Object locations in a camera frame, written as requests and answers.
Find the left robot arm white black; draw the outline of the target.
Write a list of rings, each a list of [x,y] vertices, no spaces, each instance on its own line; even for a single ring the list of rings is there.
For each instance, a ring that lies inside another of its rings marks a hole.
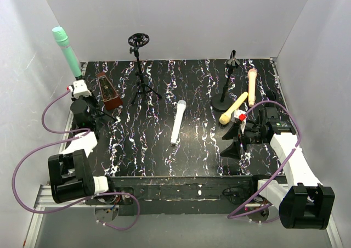
[[[60,154],[50,156],[48,169],[52,196],[56,203],[107,193],[106,176],[94,176],[88,162],[89,154],[98,144],[97,118],[101,116],[93,97],[74,98],[70,106],[76,134]]]

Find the black tripod shock mount stand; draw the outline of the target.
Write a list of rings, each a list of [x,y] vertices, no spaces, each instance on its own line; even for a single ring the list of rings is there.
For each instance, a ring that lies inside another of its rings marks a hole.
[[[158,94],[155,90],[153,90],[149,85],[147,85],[144,82],[144,75],[141,71],[139,48],[147,45],[149,41],[150,37],[145,33],[135,33],[128,38],[128,44],[130,46],[129,53],[134,54],[134,57],[136,58],[138,71],[135,74],[139,77],[139,81],[137,82],[138,90],[136,91],[135,96],[131,102],[132,105],[134,105],[137,96],[139,95],[146,96],[148,93],[154,93],[159,99],[162,98],[162,95]]]

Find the yellow microphone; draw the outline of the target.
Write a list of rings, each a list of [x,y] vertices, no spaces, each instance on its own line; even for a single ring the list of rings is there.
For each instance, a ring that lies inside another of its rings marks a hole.
[[[223,114],[221,114],[219,118],[219,123],[221,125],[227,125],[231,120],[231,115],[233,114],[233,112],[242,105],[242,103],[247,99],[247,97],[248,97],[248,92],[242,93],[229,107],[229,109]]]

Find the green microphone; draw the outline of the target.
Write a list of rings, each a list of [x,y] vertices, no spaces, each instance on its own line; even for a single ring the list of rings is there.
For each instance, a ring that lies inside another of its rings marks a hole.
[[[72,71],[72,74],[75,78],[81,78],[82,73],[80,69],[80,63],[74,54],[67,33],[61,26],[54,27],[52,29],[52,33],[56,43],[61,48],[61,51]]]

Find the black round base mic stand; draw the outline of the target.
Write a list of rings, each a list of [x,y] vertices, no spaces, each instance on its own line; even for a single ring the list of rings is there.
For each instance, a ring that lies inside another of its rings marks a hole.
[[[226,111],[232,105],[233,102],[231,101],[230,97],[227,95],[227,92],[229,89],[229,81],[230,81],[231,75],[233,74],[234,70],[237,69],[239,66],[240,66],[240,62],[236,58],[236,50],[232,50],[230,54],[230,58],[226,62],[228,77],[222,89],[222,93],[216,94],[211,99],[211,105],[215,111],[221,111],[221,112]]]

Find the aluminium front rail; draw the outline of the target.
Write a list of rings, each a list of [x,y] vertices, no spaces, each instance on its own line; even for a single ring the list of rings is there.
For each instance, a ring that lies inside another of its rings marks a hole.
[[[47,207],[47,208],[61,208],[67,205],[78,207],[82,205],[96,206],[92,200],[71,200],[62,203],[56,203],[52,197],[51,187],[48,185],[41,185],[38,191],[37,199],[35,202],[36,207]]]

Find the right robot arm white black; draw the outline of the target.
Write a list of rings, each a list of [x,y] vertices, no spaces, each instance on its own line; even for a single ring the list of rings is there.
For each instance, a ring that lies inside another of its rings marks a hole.
[[[287,181],[287,187],[283,187],[276,180],[277,173],[253,176],[253,194],[244,203],[262,197],[277,208],[280,222],[287,229],[326,229],[335,194],[311,171],[293,125],[280,120],[272,105],[260,109],[257,121],[247,120],[242,110],[235,110],[234,117],[234,124],[223,136],[233,142],[221,155],[234,158],[250,144],[269,144],[281,163],[276,172],[283,172]]]

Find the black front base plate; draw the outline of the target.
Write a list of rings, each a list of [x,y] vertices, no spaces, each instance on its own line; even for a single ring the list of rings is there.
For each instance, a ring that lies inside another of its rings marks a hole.
[[[277,204],[267,201],[258,182],[269,176],[225,177],[107,177],[107,189],[92,175],[51,175],[50,188],[57,204],[87,198],[89,205],[106,205],[114,213],[142,215],[225,214],[230,217],[258,213],[267,217]]]

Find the brown wooden metronome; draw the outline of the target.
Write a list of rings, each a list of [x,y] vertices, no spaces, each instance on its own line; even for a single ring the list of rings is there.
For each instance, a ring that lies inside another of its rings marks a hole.
[[[103,103],[107,110],[113,110],[123,105],[123,102],[112,85],[112,82],[107,77],[106,73],[101,72],[97,74],[98,85],[100,88]]]

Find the pink microphone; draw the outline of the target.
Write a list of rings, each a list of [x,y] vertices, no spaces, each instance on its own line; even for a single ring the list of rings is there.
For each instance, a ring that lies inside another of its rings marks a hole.
[[[257,70],[250,69],[247,75],[248,75],[248,105],[249,107],[253,107],[256,101]]]

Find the white microphone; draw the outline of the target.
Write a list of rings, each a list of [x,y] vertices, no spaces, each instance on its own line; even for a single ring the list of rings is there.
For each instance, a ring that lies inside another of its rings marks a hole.
[[[176,106],[176,114],[175,114],[172,134],[171,134],[171,141],[170,141],[171,145],[176,145],[177,143],[185,109],[186,109],[186,101],[179,100]]]

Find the small black clip mic stand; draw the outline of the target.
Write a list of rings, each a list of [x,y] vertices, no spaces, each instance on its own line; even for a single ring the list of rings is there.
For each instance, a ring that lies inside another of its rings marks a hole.
[[[98,101],[96,100],[96,97],[94,96],[93,92],[91,91],[92,95],[90,97],[79,97],[78,99],[75,99],[72,96],[72,104],[75,103],[77,100],[83,100],[87,104],[87,112],[90,112],[91,115],[94,117],[102,117],[102,116],[108,116],[109,118],[113,119],[115,122],[117,119],[113,117],[110,113],[103,111],[100,106],[98,105]]]

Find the aluminium left side rail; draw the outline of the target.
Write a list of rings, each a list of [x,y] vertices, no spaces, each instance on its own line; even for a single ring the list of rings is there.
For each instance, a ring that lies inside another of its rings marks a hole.
[[[87,62],[81,62],[81,73],[82,73],[83,78],[85,77],[85,74],[86,74],[87,65],[88,65]],[[73,113],[69,110],[69,114],[68,114],[68,118],[67,118],[67,122],[66,122],[64,131],[69,131],[71,129],[72,121],[73,121]],[[63,140],[67,140],[69,138],[71,138],[70,133],[63,134],[63,137],[62,137]],[[66,142],[60,143],[58,153],[60,154],[65,148],[66,148]]]

